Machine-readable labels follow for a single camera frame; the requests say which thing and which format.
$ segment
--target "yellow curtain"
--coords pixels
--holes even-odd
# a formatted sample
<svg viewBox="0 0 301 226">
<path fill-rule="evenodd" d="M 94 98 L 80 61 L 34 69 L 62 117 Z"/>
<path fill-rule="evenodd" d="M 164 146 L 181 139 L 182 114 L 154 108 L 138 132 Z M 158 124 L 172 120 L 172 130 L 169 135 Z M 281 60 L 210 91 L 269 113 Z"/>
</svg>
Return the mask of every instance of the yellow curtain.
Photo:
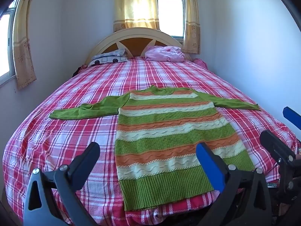
<svg viewBox="0 0 301 226">
<path fill-rule="evenodd" d="M 186 24 L 182 51 L 200 54 L 200 24 L 198 0 L 186 0 Z"/>
<path fill-rule="evenodd" d="M 115 0 L 114 32 L 132 27 L 159 30 L 157 0 Z"/>
<path fill-rule="evenodd" d="M 31 0 L 19 0 L 13 29 L 13 56 L 17 87 L 24 88 L 36 80 L 28 37 L 28 15 Z"/>
</svg>

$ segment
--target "sweater collar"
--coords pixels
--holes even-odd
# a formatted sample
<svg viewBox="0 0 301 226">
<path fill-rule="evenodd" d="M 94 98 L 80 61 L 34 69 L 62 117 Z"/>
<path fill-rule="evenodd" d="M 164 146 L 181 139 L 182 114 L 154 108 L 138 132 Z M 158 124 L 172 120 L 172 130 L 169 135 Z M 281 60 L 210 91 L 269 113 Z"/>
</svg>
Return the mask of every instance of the sweater collar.
<svg viewBox="0 0 301 226">
<path fill-rule="evenodd" d="M 170 95 L 173 94 L 174 92 L 173 88 L 170 87 L 158 88 L 154 85 L 151 85 L 149 89 L 154 95 Z"/>
</svg>

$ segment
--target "green sweater sleeve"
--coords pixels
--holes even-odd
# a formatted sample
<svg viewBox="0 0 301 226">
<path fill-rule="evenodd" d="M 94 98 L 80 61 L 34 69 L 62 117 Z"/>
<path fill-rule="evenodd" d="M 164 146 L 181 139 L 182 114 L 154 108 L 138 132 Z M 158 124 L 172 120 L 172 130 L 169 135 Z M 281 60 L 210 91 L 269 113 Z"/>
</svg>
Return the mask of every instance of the green sweater sleeve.
<svg viewBox="0 0 301 226">
<path fill-rule="evenodd" d="M 197 91 L 195 91 L 195 93 L 203 100 L 212 101 L 214 103 L 214 106 L 216 107 L 224 107 L 230 109 L 257 110 L 257 111 L 261 110 L 258 105 L 250 104 L 248 102 L 244 102 L 239 99 L 220 98 L 208 93 L 197 92 Z"/>
<path fill-rule="evenodd" d="M 59 120 L 81 120 L 101 116 L 117 115 L 118 109 L 128 101 L 130 93 L 122 96 L 107 96 L 96 104 L 82 104 L 72 109 L 55 110 L 50 118 Z"/>
</svg>

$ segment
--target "green stripe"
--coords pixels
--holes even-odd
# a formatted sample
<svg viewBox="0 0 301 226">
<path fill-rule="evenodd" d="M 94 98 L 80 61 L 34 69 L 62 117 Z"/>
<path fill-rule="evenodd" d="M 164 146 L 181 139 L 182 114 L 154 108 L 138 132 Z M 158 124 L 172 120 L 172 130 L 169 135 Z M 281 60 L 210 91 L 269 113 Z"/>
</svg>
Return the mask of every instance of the green stripe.
<svg viewBox="0 0 301 226">
<path fill-rule="evenodd" d="M 254 169 L 246 150 L 224 161 L 226 164 L 235 164 L 240 170 L 252 171 Z M 213 190 L 201 166 L 137 180 L 121 180 L 119 183 L 125 211 L 152 208 Z"/>
<path fill-rule="evenodd" d="M 139 154 L 150 150 L 162 150 L 185 144 L 194 144 L 199 141 L 217 140 L 229 137 L 233 133 L 235 133 L 235 131 L 228 123 L 223 127 L 212 130 L 192 130 L 185 134 L 144 138 L 133 142 L 116 139 L 115 155 Z"/>
<path fill-rule="evenodd" d="M 157 88 L 156 86 L 154 85 L 151 85 L 149 88 L 147 89 L 143 89 L 143 90 L 134 90 L 133 92 L 152 92 L 153 94 L 156 94 L 156 95 L 162 95 L 162 92 L 164 92 L 164 95 L 167 95 L 165 92 L 177 92 L 177 91 L 182 91 L 182 90 L 185 90 L 185 91 L 189 91 L 189 90 L 192 90 L 191 88 L 187 88 L 187 87 L 165 87 L 165 88 Z"/>
<path fill-rule="evenodd" d="M 146 123 L 156 123 L 159 121 L 171 121 L 178 120 L 183 118 L 197 118 L 202 116 L 214 115 L 217 113 L 215 108 L 209 108 L 202 111 L 191 111 L 191 112 L 172 112 L 165 114 L 151 114 L 138 117 L 128 117 L 124 115 L 118 116 L 118 124 L 121 125 L 137 125 L 137 124 L 146 124 Z"/>
<path fill-rule="evenodd" d="M 126 106 L 194 103 L 194 102 L 204 102 L 204 101 L 205 100 L 203 100 L 199 97 L 196 97 L 196 98 L 149 99 L 149 100 L 129 99 L 126 103 Z"/>
</svg>

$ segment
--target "sweater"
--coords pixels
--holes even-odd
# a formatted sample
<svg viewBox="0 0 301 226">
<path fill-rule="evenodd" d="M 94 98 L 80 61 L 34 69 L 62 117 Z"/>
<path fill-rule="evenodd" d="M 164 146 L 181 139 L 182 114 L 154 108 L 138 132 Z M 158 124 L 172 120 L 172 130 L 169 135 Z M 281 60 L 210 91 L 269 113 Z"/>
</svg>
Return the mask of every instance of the sweater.
<svg viewBox="0 0 301 226">
<path fill-rule="evenodd" d="M 212 191 L 195 154 L 200 142 L 226 164 L 254 169 L 242 141 L 215 106 L 260 110 L 189 88 L 151 86 L 93 105 L 56 110 L 50 117 L 73 120 L 119 114 L 115 162 L 125 210 L 131 211 Z"/>
</svg>

